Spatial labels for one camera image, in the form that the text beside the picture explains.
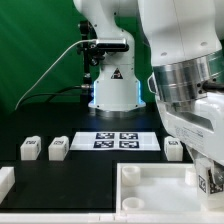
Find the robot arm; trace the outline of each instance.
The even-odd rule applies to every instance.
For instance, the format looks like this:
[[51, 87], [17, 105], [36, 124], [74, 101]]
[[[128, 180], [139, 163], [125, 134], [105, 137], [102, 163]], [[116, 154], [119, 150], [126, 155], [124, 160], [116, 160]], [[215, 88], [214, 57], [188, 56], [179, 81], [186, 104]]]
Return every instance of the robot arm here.
[[[215, 3], [138, 3], [152, 50], [154, 74], [149, 83], [156, 92], [163, 124], [168, 133], [187, 145], [196, 165], [202, 204], [207, 209], [223, 207], [224, 95], [212, 94], [207, 88], [211, 83], [210, 87], [218, 89], [216, 78], [224, 73], [222, 46], [215, 30]], [[221, 190], [214, 194], [211, 186]]]
[[[90, 111], [106, 117], [128, 117], [145, 107], [140, 99], [140, 82], [134, 75], [134, 38], [117, 27], [115, 15], [135, 13], [135, 0], [74, 0], [75, 6], [92, 24], [97, 34], [96, 47], [105, 50], [100, 63], [100, 75], [94, 83], [94, 100]], [[128, 51], [106, 49], [124, 46]]]

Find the white block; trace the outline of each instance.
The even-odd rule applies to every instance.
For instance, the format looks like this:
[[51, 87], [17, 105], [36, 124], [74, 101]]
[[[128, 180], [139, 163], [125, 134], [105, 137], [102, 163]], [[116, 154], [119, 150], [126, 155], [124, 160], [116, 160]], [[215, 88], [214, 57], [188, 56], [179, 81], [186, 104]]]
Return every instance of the white block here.
[[13, 167], [3, 167], [0, 170], [0, 204], [15, 183]]
[[41, 138], [39, 136], [26, 138], [20, 151], [21, 160], [36, 160], [41, 151]]
[[55, 138], [48, 147], [49, 160], [63, 161], [69, 150], [69, 139], [66, 136]]
[[165, 138], [164, 151], [168, 161], [183, 161], [183, 147], [178, 138]]

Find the warning label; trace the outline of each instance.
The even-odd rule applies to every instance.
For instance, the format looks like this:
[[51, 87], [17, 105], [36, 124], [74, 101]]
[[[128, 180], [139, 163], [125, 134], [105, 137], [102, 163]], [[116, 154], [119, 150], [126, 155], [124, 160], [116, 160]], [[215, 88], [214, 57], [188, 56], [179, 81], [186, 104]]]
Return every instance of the warning label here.
[[114, 74], [112, 75], [111, 79], [123, 79], [120, 70], [117, 68]]

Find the green backdrop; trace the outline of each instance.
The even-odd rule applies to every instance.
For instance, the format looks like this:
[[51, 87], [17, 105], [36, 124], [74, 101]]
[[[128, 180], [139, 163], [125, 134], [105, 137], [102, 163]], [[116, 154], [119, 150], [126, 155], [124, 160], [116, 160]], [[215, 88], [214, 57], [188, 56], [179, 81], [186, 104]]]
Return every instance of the green backdrop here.
[[[81, 39], [77, 24], [83, 19], [72, 0], [0, 1], [0, 120], [14, 110], [19, 98], [60, 54]], [[136, 76], [143, 83], [143, 99], [153, 101], [146, 84], [151, 74], [150, 53], [142, 44], [137, 20], [116, 21], [136, 38]], [[96, 78], [98, 70], [92, 69], [92, 74]], [[31, 94], [81, 84], [82, 75], [82, 57], [73, 50]]]

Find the black table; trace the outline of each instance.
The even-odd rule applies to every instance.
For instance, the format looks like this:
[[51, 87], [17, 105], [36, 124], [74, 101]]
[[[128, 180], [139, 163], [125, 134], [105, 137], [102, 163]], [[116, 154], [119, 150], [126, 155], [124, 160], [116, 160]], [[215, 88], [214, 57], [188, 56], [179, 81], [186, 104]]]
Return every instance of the black table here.
[[[70, 151], [63, 162], [48, 160], [55, 137], [77, 131], [155, 132], [158, 151]], [[21, 161], [20, 146], [38, 135], [42, 151], [37, 161]], [[88, 113], [79, 103], [34, 103], [12, 113], [0, 126], [0, 167], [15, 167], [16, 184], [0, 205], [0, 212], [115, 212], [116, 164], [167, 162], [163, 139], [167, 136], [156, 105], [126, 119], [106, 119]], [[191, 162], [186, 150], [184, 161]]]

